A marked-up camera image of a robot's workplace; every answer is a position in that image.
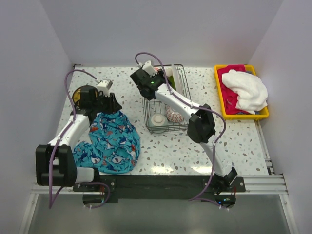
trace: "blue patterned fabric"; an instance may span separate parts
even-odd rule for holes
[[[128,118],[115,114],[98,113],[90,126],[92,144],[81,142],[74,148],[78,167],[94,167],[110,174],[131,171],[140,155],[140,136]]]

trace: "white cloth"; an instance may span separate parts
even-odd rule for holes
[[[246,72],[230,70],[222,75],[226,87],[238,94],[236,108],[254,115],[266,107],[268,90],[259,77]]]

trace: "yellow container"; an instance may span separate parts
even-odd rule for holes
[[[220,81],[219,81],[219,76],[218,76],[218,70],[221,68],[226,67],[227,65],[216,65],[214,66],[214,77],[216,79],[216,84],[218,87],[218,92],[219,92],[219,97],[220,97],[220,103],[221,103],[221,109],[222,109],[222,115],[225,119],[254,119],[254,120],[259,120],[262,118],[267,118],[269,117],[269,110],[268,107],[263,108],[260,111],[259,115],[228,115],[225,112],[225,106],[224,106],[224,102],[223,102],[223,96],[222,96],[222,92],[221,92],[221,85],[220,85]],[[248,72],[251,72],[253,75],[256,76],[254,67],[251,65],[245,65],[245,69]]]

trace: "table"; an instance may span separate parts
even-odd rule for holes
[[[141,136],[141,154],[130,175],[209,175],[211,162],[203,149],[186,136],[177,134],[151,134],[144,124],[142,97],[130,78],[136,67],[78,67],[93,74],[99,80],[113,81],[111,92],[122,105],[122,112],[136,127]],[[215,72],[208,67],[185,67],[192,100],[221,113]],[[83,85],[96,86],[96,82],[84,73],[75,72],[70,84],[70,94]],[[67,123],[71,106],[67,99],[58,125],[58,132]],[[215,117],[216,131],[222,130],[222,121]],[[90,142],[88,131],[79,141]],[[227,120],[227,130],[219,140],[217,150],[233,161],[239,175],[268,175],[266,153],[253,120]]]

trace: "red towel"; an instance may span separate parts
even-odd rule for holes
[[[248,112],[236,109],[238,95],[234,93],[231,89],[226,87],[222,82],[222,74],[228,73],[231,69],[236,70],[238,72],[246,71],[244,65],[229,65],[225,68],[221,68],[218,70],[218,76],[219,76],[219,81],[221,85],[221,92],[223,96],[225,112],[228,115],[236,115],[238,113],[244,113],[248,115],[249,114]]]

